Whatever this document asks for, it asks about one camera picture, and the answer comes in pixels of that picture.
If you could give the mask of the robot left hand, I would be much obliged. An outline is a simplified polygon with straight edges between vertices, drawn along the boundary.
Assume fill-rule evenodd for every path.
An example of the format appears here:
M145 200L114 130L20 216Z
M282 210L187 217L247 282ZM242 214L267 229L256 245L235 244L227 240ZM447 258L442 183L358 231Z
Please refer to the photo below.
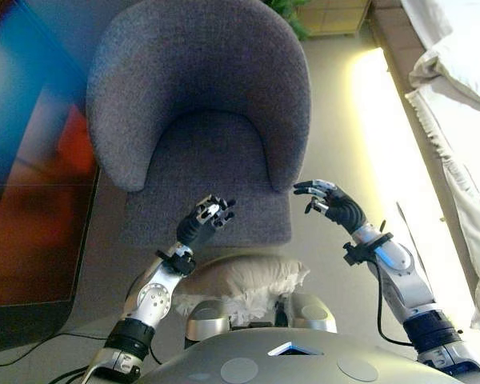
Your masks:
M235 204L235 199L225 200L212 194L204 197L178 224L177 241L193 250L206 244L234 217L231 209Z

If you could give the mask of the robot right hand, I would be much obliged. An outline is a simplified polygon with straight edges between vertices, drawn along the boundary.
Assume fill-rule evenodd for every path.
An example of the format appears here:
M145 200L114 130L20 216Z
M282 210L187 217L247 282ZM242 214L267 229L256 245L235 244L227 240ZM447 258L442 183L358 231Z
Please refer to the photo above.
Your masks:
M311 195L305 208L319 212L332 222L342 226L349 234L366 224L366 216L359 204L339 186L321 179L313 179L294 184L295 195Z

